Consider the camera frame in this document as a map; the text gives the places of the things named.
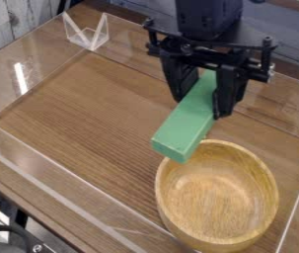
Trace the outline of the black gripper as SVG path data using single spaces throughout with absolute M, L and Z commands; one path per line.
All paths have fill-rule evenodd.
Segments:
M 278 42 L 245 22 L 243 10 L 244 0 L 175 0 L 173 17 L 147 18 L 144 21 L 153 49 L 169 47 L 156 40 L 157 34 L 176 39 L 181 46 L 193 50 L 205 48 L 193 55 L 193 61 L 203 58 L 207 64 L 229 64 L 236 59 L 228 53 L 211 51 L 209 47 L 260 52 L 260 60 L 247 58 L 240 60 L 240 68 L 221 65 L 216 70 L 212 93 L 215 120 L 232 114 L 244 97 L 248 79 L 267 81 L 269 78 L 269 58 Z M 161 54 L 159 60 L 171 96 L 180 102 L 199 80 L 197 67 L 167 54 Z

